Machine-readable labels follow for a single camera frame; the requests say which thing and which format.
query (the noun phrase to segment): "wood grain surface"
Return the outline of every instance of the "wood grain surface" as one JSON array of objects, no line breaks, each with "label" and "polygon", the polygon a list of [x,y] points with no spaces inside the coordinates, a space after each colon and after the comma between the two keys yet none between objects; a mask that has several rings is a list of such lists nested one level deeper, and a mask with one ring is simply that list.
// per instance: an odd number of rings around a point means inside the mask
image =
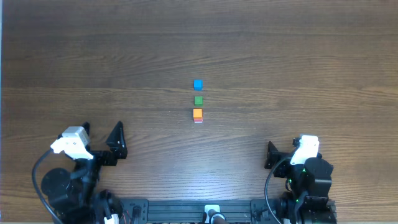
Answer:
[{"label": "wood grain surface", "polygon": [[[397,12],[388,0],[4,0],[0,221],[50,221],[34,162],[84,121],[107,150],[119,120],[129,154],[98,188],[120,197],[262,198],[266,143],[290,151],[308,133],[335,166],[339,221],[398,221]],[[51,155],[38,181],[72,165]]]}]

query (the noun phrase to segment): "green cube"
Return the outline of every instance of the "green cube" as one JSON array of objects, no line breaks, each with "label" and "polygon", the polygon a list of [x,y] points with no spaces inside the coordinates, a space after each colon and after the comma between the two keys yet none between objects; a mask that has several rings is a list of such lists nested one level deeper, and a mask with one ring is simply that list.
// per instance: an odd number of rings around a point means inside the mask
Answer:
[{"label": "green cube", "polygon": [[203,97],[195,96],[195,106],[203,106]]}]

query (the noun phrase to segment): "small block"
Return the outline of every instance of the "small block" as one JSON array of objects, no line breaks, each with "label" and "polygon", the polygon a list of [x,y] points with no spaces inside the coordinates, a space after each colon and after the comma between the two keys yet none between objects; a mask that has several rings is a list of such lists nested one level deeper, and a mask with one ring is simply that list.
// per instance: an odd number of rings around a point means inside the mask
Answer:
[{"label": "small block", "polygon": [[195,106],[203,106],[203,97],[195,96]]},{"label": "small block", "polygon": [[193,81],[193,89],[194,90],[201,90],[203,88],[202,80],[194,80]]},{"label": "small block", "polygon": [[203,119],[203,112],[201,109],[193,109],[193,119]]}]

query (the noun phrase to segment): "wooden tabletop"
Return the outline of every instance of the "wooden tabletop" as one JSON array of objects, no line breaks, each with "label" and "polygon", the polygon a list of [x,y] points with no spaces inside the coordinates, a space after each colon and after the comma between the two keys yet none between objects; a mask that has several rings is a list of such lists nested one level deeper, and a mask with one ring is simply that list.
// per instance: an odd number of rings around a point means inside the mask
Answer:
[{"label": "wooden tabletop", "polygon": [[[108,150],[119,120],[129,154],[98,186],[119,197],[263,198],[267,142],[307,133],[339,221],[398,220],[395,1],[4,0],[2,47],[2,221],[50,221],[34,162],[84,121]],[[51,155],[37,181],[72,166]]]}]

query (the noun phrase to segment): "orange cube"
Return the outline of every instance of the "orange cube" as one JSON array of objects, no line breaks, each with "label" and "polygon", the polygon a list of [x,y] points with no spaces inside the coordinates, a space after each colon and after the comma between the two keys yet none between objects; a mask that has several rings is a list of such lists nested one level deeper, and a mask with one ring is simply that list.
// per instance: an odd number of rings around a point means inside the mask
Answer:
[{"label": "orange cube", "polygon": [[193,109],[193,119],[203,119],[203,112],[201,109]]}]

